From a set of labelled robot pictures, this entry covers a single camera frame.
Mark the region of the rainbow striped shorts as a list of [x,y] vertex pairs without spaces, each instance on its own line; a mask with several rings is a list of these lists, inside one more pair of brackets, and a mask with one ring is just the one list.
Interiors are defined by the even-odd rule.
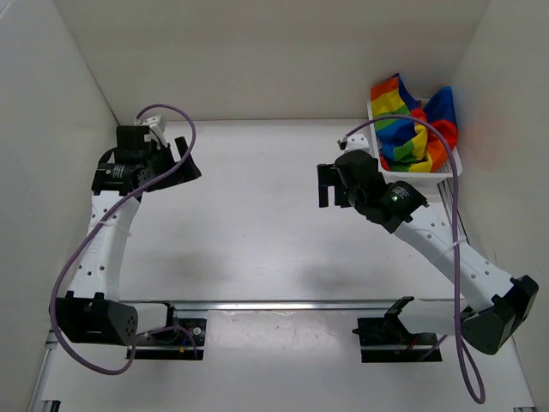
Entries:
[[[419,118],[444,137],[451,148],[459,132],[452,89],[440,88],[427,103],[416,100],[398,74],[371,88],[371,109],[375,118],[391,114]],[[374,124],[383,169],[400,173],[435,173],[448,160],[436,135],[422,124],[408,119],[385,119]]]

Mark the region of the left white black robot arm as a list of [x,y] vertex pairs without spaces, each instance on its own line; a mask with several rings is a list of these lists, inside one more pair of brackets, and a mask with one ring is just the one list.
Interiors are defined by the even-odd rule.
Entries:
[[107,213],[125,195],[175,166],[165,127],[158,116],[119,125],[116,147],[98,162],[90,224],[95,226],[102,218],[106,223],[83,248],[66,294],[56,300],[57,324],[73,343],[129,346],[136,335],[149,330],[161,343],[178,337],[180,323],[166,303],[131,306],[120,300],[124,250],[141,196],[132,197],[112,215]]

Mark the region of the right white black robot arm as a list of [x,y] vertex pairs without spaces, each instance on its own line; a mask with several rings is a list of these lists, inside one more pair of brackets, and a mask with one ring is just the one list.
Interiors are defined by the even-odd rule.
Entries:
[[399,299],[384,315],[385,332],[404,343],[421,333],[459,335],[483,354],[496,354],[526,320],[539,292],[530,276],[515,278],[459,240],[426,197],[404,181],[388,183],[377,159],[352,150],[317,166],[319,205],[353,208],[367,221],[409,244],[459,287],[457,303]]

